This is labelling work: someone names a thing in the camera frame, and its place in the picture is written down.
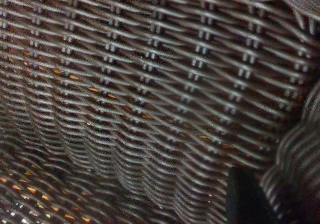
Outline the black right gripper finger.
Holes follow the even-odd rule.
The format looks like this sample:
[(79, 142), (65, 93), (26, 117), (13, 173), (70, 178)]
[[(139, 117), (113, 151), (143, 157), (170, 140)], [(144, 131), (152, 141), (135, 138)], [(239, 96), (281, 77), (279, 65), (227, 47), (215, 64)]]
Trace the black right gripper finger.
[(233, 167), (228, 175), (228, 223), (276, 223), (277, 217), (257, 178), (247, 169)]

